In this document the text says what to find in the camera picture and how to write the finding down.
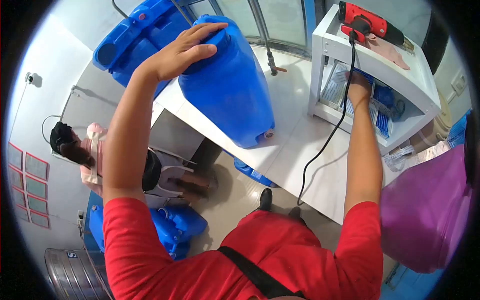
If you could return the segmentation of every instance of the red heat gun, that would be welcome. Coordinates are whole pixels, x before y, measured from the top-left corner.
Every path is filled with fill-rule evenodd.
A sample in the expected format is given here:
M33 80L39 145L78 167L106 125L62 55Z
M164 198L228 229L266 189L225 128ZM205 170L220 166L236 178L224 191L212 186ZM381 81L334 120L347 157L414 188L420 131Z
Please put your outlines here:
M357 40L361 43L365 41L365 35L373 33L394 45L412 51L414 49L413 44L395 26L381 16L355 4L340 1L338 19L345 24L341 26L342 32L348 36L350 31L355 31Z

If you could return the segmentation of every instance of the pink cloth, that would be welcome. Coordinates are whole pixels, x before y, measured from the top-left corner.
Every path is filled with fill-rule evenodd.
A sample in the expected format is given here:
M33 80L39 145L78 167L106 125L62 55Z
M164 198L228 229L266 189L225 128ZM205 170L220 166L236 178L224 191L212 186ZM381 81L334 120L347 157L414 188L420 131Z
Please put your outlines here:
M107 134L108 130L100 126L100 124L98 123L92 123L87 128L87 133L88 132L97 132L97 133ZM98 141L98 146L97 146L97 158L95 163L96 163L97 173L99 176L103 176L103 144L104 143L105 141ZM87 137L84 138L83 141L80 143L80 147L90 152L92 147L92 140ZM89 175L89 174L92 174L92 171L85 166L80 166L80 173L84 175ZM92 191L97 193L100 197L102 196L103 189L101 184L85 182L83 179L82 179L82 183L88 186Z
M410 70L410 67L403 61L402 56L395 50L393 45L377 37L373 33L365 35L365 42L359 44L380 54L400 68L404 70Z

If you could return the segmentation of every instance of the black shoe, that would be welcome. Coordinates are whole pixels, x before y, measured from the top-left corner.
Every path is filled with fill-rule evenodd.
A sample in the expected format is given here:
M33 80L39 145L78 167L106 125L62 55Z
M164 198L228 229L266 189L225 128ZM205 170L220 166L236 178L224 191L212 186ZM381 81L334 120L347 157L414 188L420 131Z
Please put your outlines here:
M300 214L301 214L300 207L295 206L294 208L292 208L292 210L290 210L290 212L288 213L288 216L291 217L292 219L298 220L298 219L301 219Z
M272 190L264 189L260 195L260 206L256 210L265 210L267 212L272 211Z

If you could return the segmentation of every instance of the man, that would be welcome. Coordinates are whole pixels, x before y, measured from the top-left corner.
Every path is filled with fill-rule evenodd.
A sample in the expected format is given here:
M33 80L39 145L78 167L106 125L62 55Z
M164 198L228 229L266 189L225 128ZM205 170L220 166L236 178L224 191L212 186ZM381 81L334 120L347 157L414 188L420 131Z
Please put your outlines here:
M156 85L215 54L200 41L227 24L199 24L142 63L111 121L104 156L105 258L116 299L377 299L382 278L382 164L370 121L370 86L353 74L355 118L348 150L344 223L335 254L299 220L261 207L218 251L178 262L160 244L142 194ZM298 218L298 211L293 212Z

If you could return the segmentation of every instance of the red frame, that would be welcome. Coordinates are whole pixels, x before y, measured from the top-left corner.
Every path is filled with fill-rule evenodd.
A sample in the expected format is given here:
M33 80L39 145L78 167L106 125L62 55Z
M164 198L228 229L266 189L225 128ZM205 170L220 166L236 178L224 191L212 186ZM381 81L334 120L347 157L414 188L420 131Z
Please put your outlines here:
M49 218L47 215L44 215L44 214L42 214L42 213L39 213L39 212L37 212L36 210L33 210L33 209L30 210L30 214L36 214L36 215L44 216L45 218L47 218L48 227L45 227L45 226L43 226L43 225L34 223L31 217L30 217L30 220L31 220L32 224L35 224L35 225L40 226L40 227L43 227L43 228L48 228L48 229L50 229L50 218Z
M22 153L22 162L20 163L21 164L21 168L20 168L20 171L23 171L24 170L24 152L17 146L15 146L14 144L8 142L10 145L12 145L13 148L17 149L18 151L20 151Z
M35 195L34 193L31 193L31 192L29 192L29 191L27 190L27 182L26 182L26 181L27 181L27 179L26 179L27 177L30 178L30 179L33 179L33 180L35 180L35 181L37 181L37 182L40 182L40 183L42 183L42 184L45 185L45 198L42 198L42 196ZM37 180L37 179L35 179L35 177L28 176L28 175L26 175L26 174L25 174L25 191L27 192L27 194L34 195L34 196L36 196L36 197L40 197L41 199L45 199L45 200L47 199L47 183L46 183L46 182L43 182L43 181L40 181L40 180Z
M18 187L18 186L16 186L16 185L13 185L13 184L12 184L12 186L17 187L17 188L23 190L23 189L24 189L24 184L25 184L25 182L24 182L24 175L23 175L22 171L19 170L19 169L17 169L17 168L15 168L14 166L12 166L12 165L10 165L10 164L8 165L8 167L11 168L12 170L14 170L15 172L17 172L18 174L20 174L20 178L22 179L22 187L21 187L21 188Z
M32 174L32 173L27 172L27 155L29 155L29 156L33 157L34 159L37 159L37 160L39 160L39 161L41 161L42 163L44 163L44 164L47 165L47 168L46 168L46 170L45 170L45 178L41 178L41 177L38 177L38 176L35 175L35 174ZM48 162L46 162L46 161L43 160L43 159L40 159L40 158L36 157L35 155L32 155L31 153L25 152L25 173L30 174L30 175L32 175L32 176L35 176L35 177L37 177L37 178L40 178L41 180L47 181Z
M18 192L21 192L21 193L22 193L22 195L24 196L24 205L23 205L23 207L26 209L26 207L27 207L26 201L27 201L27 200L25 199L25 191L24 191L24 190L20 190L19 188L17 188L17 187L14 186L13 184L12 184L12 188L13 188L14 190L17 190Z
M19 208L21 208L21 209L24 209L24 210L27 212L28 222L30 223L30 217L28 216L28 210L27 210L25 207L21 206L21 205L18 205L18 204L17 204L16 206L19 207Z
M35 198L35 199L37 199L37 200L40 200L40 201L45 202L45 207L46 207L46 209L47 209L47 212L46 212L46 213L42 213L42 212L39 212L39 211L31 208L31 207L30 207L30 202L28 202L28 197L32 197L32 198ZM41 214L41 215L45 215L45 214L48 215L48 202L47 202L45 199L38 198L37 196L34 196L33 194L27 193L27 202L28 202L28 208L30 209L30 211L33 210L34 212L37 212L37 213L39 213L39 214Z

